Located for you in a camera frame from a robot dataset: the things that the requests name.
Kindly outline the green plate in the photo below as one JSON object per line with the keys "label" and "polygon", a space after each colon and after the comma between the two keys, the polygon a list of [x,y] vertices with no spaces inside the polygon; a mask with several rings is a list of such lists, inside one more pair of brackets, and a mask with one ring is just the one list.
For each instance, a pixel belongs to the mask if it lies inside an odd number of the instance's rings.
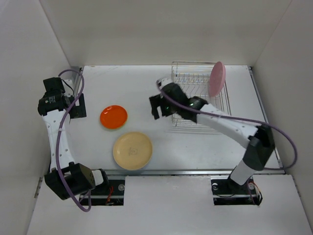
{"label": "green plate", "polygon": [[104,121],[102,124],[108,130],[117,130],[125,126],[126,120],[116,121],[116,120],[109,120]]}

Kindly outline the orange plate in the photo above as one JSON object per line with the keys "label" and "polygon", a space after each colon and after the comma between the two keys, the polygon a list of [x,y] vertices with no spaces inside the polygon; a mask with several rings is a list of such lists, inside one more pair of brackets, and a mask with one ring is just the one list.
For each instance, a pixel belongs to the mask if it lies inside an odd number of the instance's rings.
{"label": "orange plate", "polygon": [[100,123],[107,129],[118,129],[128,119],[127,111],[119,105],[106,107],[100,114]]}

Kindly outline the tan beige plate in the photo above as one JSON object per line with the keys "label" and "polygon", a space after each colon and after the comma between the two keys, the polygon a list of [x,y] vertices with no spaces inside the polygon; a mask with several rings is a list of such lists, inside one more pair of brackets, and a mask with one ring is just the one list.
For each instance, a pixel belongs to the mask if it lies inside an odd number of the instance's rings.
{"label": "tan beige plate", "polygon": [[139,170],[152,158],[153,145],[150,138],[141,132],[128,132],[120,136],[113,146],[115,162],[126,170]]}

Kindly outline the pink plate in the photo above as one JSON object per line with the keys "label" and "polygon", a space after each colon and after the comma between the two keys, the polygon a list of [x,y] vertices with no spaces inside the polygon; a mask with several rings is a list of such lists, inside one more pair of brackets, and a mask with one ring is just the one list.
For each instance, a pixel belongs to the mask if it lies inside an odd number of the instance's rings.
{"label": "pink plate", "polygon": [[221,92],[225,84],[225,77],[225,65],[221,61],[218,61],[214,65],[208,81],[208,93],[210,97],[215,97]]}

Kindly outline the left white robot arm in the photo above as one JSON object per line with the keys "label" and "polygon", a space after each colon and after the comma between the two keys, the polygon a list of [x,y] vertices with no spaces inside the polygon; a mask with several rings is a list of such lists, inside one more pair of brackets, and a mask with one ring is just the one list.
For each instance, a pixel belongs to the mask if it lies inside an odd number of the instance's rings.
{"label": "left white robot arm", "polygon": [[47,127],[51,162],[45,175],[46,185],[62,200],[95,190],[104,194],[110,183],[104,170],[91,170],[76,163],[71,150],[69,124],[74,118],[87,116],[84,96],[73,104],[74,96],[67,96],[62,79],[53,77],[44,80],[46,92],[39,100],[38,112]]}

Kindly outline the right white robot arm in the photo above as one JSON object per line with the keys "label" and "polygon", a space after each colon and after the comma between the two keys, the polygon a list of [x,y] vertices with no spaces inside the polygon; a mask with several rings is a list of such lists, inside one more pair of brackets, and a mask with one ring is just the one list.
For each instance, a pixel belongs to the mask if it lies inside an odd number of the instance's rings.
{"label": "right white robot arm", "polygon": [[227,189],[237,193],[256,172],[265,168],[275,143],[271,128],[265,123],[238,120],[217,109],[205,99],[188,98],[181,87],[165,79],[156,82],[159,94],[149,98],[154,119],[179,115],[184,120],[205,125],[233,139],[246,151],[226,181]]}

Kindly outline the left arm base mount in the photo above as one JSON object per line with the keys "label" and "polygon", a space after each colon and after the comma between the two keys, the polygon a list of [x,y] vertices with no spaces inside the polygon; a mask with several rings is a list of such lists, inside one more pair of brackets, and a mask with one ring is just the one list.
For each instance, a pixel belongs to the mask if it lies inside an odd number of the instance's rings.
{"label": "left arm base mount", "polygon": [[110,179],[110,185],[98,185],[91,191],[92,206],[123,206],[125,192],[124,179]]}

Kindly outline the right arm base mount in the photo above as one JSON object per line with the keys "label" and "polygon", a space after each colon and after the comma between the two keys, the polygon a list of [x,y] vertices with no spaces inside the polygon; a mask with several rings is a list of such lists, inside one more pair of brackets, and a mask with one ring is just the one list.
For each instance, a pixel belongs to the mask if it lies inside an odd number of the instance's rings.
{"label": "right arm base mount", "polygon": [[263,195],[252,177],[242,186],[233,184],[228,179],[213,179],[211,190],[215,206],[259,206],[263,201]]}

